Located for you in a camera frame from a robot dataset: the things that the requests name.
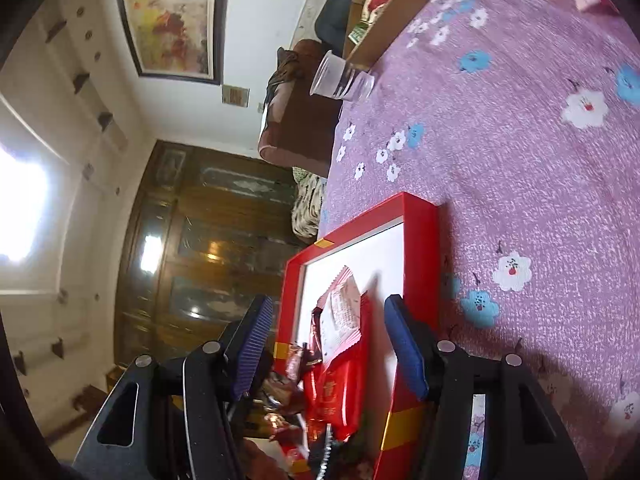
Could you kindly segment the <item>large red snack packet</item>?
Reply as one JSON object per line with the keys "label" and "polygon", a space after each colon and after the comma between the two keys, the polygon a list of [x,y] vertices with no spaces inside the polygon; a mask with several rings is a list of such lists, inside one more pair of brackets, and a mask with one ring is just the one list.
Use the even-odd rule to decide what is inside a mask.
{"label": "large red snack packet", "polygon": [[346,442],[361,427],[366,400],[370,354],[371,301],[361,297],[360,334],[357,341],[325,366],[317,364],[304,373],[304,416],[310,444],[320,440],[326,426],[333,439]]}

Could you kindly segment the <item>brown chocolate snack packet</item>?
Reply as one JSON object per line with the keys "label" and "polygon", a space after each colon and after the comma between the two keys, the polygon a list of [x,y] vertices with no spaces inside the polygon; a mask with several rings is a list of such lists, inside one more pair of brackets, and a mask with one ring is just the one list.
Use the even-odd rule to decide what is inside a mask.
{"label": "brown chocolate snack packet", "polygon": [[297,385],[303,377],[310,353],[308,344],[290,344],[285,359],[284,376]]}

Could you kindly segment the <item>wooden glass door cabinet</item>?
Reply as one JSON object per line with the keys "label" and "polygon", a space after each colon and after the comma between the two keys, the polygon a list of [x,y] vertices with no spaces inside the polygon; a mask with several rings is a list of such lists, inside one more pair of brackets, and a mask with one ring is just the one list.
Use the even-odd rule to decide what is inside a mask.
{"label": "wooden glass door cabinet", "polygon": [[293,233],[291,170],[160,141],[145,167],[119,263],[114,359],[184,356],[239,321],[257,295],[280,301]]}

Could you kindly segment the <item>pink disc snack packet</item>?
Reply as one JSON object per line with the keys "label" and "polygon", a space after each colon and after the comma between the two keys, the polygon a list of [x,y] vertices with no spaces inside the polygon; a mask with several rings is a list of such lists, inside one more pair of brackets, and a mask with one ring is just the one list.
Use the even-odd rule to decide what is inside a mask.
{"label": "pink disc snack packet", "polygon": [[361,338],[361,294],[344,266],[324,295],[320,314],[322,363],[328,367]]}

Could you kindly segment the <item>red gift box tray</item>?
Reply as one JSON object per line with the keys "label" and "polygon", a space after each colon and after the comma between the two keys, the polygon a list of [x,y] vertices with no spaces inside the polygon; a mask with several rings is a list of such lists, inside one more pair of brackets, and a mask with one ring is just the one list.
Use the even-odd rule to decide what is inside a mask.
{"label": "red gift box tray", "polygon": [[405,479],[416,458],[426,409],[397,369],[384,302],[404,300],[414,318],[438,327],[439,218],[436,206],[401,192],[343,224],[285,268],[273,367],[284,373],[290,344],[308,342],[311,313],[344,266],[372,306],[362,430],[377,479]]}

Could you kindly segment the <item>patterned blanket bed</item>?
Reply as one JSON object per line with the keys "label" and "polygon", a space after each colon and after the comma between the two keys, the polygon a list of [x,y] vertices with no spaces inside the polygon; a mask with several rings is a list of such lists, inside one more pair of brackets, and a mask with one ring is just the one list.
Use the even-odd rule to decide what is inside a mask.
{"label": "patterned blanket bed", "polygon": [[292,173],[296,191],[291,211],[292,230],[301,240],[314,240],[326,196],[326,178],[298,167],[294,167]]}

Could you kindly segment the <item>purple floral tablecloth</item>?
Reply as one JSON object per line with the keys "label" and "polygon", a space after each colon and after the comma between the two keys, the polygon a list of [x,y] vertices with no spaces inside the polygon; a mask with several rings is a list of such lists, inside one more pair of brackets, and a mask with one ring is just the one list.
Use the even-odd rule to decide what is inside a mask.
{"label": "purple floral tablecloth", "polygon": [[431,0],[347,103],[322,233],[399,192],[440,212],[440,328],[518,352],[586,473],[639,445],[639,44],[575,0]]}

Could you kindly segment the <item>clear plastic cup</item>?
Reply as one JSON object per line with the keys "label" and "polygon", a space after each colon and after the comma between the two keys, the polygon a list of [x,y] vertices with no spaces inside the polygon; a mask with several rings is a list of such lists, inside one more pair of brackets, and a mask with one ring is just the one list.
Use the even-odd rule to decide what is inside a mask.
{"label": "clear plastic cup", "polygon": [[329,51],[314,74],[309,94],[335,101],[358,102],[370,96],[374,84],[375,76]]}

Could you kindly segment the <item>framed horse painting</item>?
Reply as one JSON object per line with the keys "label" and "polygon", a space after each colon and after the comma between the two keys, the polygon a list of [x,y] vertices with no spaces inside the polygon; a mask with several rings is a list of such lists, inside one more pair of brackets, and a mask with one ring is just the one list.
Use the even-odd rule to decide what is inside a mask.
{"label": "framed horse painting", "polygon": [[139,76],[219,86],[228,0],[117,0]]}

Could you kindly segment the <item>black leather sofa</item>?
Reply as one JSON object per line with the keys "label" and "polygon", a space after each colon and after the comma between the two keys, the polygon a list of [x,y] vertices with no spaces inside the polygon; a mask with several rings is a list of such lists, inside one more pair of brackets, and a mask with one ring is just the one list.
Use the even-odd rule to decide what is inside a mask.
{"label": "black leather sofa", "polygon": [[326,0],[314,22],[320,42],[334,54],[342,55],[352,0]]}

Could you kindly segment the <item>cardboard snack box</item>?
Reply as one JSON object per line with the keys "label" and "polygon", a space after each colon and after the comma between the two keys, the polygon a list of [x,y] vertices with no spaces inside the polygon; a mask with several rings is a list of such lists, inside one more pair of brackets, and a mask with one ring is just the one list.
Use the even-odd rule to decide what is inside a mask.
{"label": "cardboard snack box", "polygon": [[343,58],[372,68],[428,0],[352,0]]}

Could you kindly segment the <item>small gold wall plaque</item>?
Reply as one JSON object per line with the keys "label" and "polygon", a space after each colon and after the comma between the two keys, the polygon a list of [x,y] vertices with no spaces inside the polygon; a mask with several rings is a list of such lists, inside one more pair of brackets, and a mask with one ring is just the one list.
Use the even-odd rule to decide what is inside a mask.
{"label": "small gold wall plaque", "polygon": [[224,84],[221,87],[221,99],[224,104],[247,108],[250,104],[250,89]]}

